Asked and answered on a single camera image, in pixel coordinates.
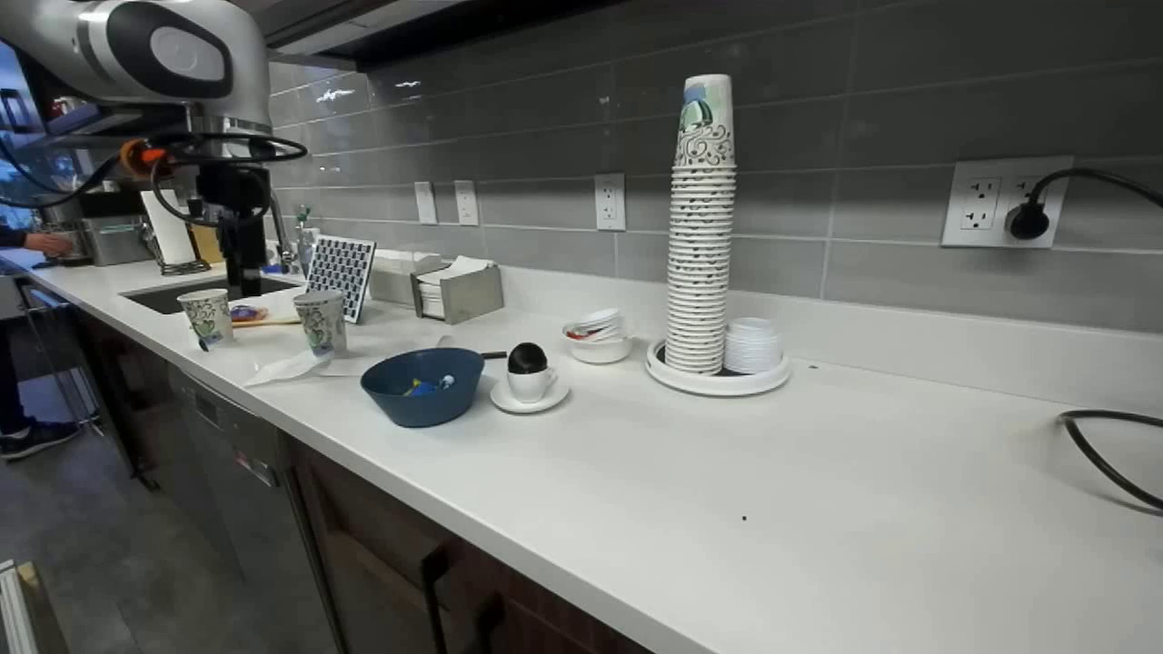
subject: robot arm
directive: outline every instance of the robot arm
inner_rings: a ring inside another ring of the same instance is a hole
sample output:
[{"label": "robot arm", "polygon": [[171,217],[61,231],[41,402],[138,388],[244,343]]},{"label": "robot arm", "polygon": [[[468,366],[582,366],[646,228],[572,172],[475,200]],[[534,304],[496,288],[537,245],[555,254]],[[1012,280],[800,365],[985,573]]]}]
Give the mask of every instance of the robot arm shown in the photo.
[{"label": "robot arm", "polygon": [[101,104],[185,104],[194,130],[268,134],[264,42],[227,0],[0,0],[0,39]]}]

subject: paper cup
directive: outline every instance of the paper cup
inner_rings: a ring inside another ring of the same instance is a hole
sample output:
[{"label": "paper cup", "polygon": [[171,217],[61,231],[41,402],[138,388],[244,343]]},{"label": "paper cup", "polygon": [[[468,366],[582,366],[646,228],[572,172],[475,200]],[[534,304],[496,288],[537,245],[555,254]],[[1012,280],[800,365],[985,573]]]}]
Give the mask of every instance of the paper cup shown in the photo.
[{"label": "paper cup", "polygon": [[303,333],[316,356],[337,356],[349,350],[343,298],[347,298],[347,289],[310,289],[310,293],[293,298]]},{"label": "paper cup", "polygon": [[228,298],[227,288],[178,293],[178,304],[200,345],[228,338]]}]

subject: cup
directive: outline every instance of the cup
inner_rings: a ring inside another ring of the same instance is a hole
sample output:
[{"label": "cup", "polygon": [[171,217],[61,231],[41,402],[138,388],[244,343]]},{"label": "cup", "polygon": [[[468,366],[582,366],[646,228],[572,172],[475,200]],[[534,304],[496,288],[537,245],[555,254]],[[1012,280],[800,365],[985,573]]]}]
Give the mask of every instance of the cup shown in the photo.
[{"label": "cup", "polygon": [[784,356],[782,338],[772,320],[765,320],[765,315],[729,320],[726,356],[725,356],[726,371],[760,374],[760,371],[778,366],[782,356]]},{"label": "cup", "polygon": [[228,298],[227,288],[178,293],[183,311],[200,345],[228,338]]},{"label": "cup", "polygon": [[534,402],[546,400],[555,384],[555,371],[548,366],[548,356],[537,343],[520,343],[509,351],[509,374],[504,374],[509,395]]},{"label": "cup", "polygon": [[316,356],[337,356],[349,350],[343,298],[347,289],[310,289],[293,298],[303,333]]}]

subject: white plate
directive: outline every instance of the white plate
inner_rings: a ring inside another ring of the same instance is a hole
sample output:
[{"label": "white plate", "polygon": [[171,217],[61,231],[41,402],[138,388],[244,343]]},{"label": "white plate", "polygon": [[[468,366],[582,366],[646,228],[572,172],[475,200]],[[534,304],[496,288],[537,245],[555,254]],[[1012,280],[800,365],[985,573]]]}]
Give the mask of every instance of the white plate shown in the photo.
[{"label": "white plate", "polygon": [[563,402],[568,395],[572,395],[572,384],[563,377],[555,377],[542,400],[515,400],[504,377],[498,377],[496,388],[487,391],[487,400],[504,415],[542,415]]},{"label": "white plate", "polygon": [[782,356],[772,371],[757,371],[757,374],[682,374],[669,365],[659,361],[663,343],[656,343],[646,350],[646,374],[669,388],[691,391],[691,395],[760,395],[760,391],[773,391],[791,377],[791,365],[788,356]]}]

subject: stack of paper cups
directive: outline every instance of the stack of paper cups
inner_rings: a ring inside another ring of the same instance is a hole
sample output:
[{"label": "stack of paper cups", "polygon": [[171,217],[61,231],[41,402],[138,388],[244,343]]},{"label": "stack of paper cups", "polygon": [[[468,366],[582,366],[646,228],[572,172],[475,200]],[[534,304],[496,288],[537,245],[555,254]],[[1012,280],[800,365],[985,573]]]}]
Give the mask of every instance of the stack of paper cups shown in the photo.
[{"label": "stack of paper cups", "polygon": [[733,217],[729,76],[691,76],[669,203],[669,333],[666,365],[686,374],[725,371]]}]

